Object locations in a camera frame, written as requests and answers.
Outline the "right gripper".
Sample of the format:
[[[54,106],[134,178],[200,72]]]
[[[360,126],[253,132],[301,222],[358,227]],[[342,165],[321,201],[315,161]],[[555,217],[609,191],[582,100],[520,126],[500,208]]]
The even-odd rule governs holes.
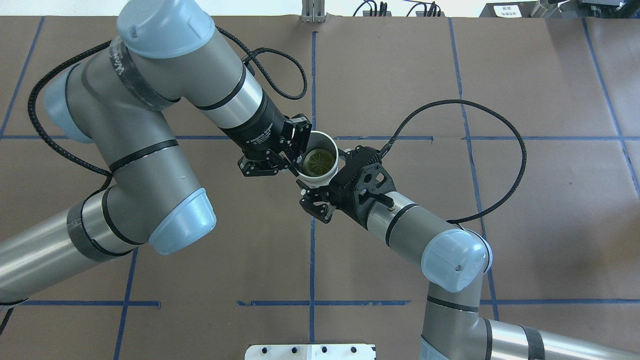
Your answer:
[[[351,148],[341,149],[340,158],[350,158],[352,151]],[[310,187],[302,180],[296,180],[295,183],[301,189],[299,204],[302,209],[322,223],[331,221],[335,209],[347,211],[351,207],[351,191],[347,187]]]

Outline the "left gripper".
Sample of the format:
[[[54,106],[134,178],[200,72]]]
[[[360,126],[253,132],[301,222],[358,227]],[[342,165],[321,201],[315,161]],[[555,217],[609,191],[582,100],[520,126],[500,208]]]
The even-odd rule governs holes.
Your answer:
[[[287,118],[269,95],[263,95],[254,115],[241,125],[221,131],[241,148],[244,155],[237,166],[244,177],[283,172],[299,177],[299,166],[292,161],[306,153],[312,128],[304,114]]]

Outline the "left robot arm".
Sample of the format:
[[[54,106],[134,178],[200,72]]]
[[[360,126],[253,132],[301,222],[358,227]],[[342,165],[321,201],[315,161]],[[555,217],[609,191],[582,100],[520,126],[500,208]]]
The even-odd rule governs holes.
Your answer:
[[[94,143],[115,185],[1,242],[1,308],[149,244],[160,255],[210,233],[217,217],[163,110],[186,100],[242,150],[245,176],[298,164],[311,122],[276,107],[194,0],[131,0],[118,36],[45,92],[50,120]]]

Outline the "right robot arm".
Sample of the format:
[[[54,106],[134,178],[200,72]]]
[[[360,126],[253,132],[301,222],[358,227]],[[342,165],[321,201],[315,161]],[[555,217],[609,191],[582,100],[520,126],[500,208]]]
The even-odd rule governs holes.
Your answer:
[[[300,204],[329,223],[339,210],[414,265],[429,288],[421,360],[637,360],[638,353],[512,325],[479,313],[489,242],[397,191],[370,146],[307,150],[297,164]]]

